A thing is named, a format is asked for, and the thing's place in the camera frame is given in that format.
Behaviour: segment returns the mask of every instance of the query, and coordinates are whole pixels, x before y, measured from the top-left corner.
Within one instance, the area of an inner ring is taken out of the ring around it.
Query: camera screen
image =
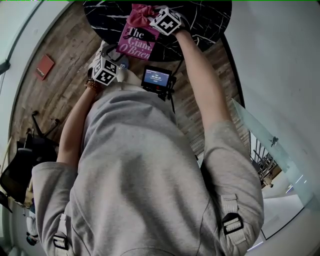
[[[169,75],[159,71],[147,69],[145,71],[144,82],[157,86],[167,86]]]

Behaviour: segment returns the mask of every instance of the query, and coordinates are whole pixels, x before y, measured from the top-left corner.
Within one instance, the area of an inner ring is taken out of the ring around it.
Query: forearm
[[[87,88],[74,105],[62,130],[57,162],[78,167],[84,124],[95,96],[96,92]]]
[[[187,74],[206,130],[217,121],[231,120],[224,90],[210,62],[184,30],[176,34]]]

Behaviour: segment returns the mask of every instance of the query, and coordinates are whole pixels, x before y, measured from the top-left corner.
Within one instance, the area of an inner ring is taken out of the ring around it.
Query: red book
[[[35,69],[35,75],[40,80],[44,80],[54,64],[55,63],[48,57],[48,55],[43,55],[42,59]]]

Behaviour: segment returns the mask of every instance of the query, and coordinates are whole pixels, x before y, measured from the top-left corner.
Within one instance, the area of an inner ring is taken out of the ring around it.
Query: black chair
[[[24,204],[33,167],[43,162],[55,162],[57,160],[55,147],[58,147],[59,144],[48,139],[48,135],[58,127],[60,121],[56,119],[55,125],[46,133],[42,133],[35,118],[37,114],[37,111],[32,113],[37,136],[28,133],[26,138],[17,141],[16,154],[0,177],[0,186],[7,193],[5,195],[0,192],[0,204],[11,213],[8,197],[12,197],[21,205]]]

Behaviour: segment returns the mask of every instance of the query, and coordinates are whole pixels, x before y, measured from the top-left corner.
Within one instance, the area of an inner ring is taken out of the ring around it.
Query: gray hoodie
[[[175,116],[156,94],[114,91],[92,106],[78,169],[33,168],[36,224],[48,255],[61,214],[74,254],[244,255],[263,224],[257,172],[232,122],[205,132],[203,176]],[[223,231],[222,196],[236,196],[243,228]]]

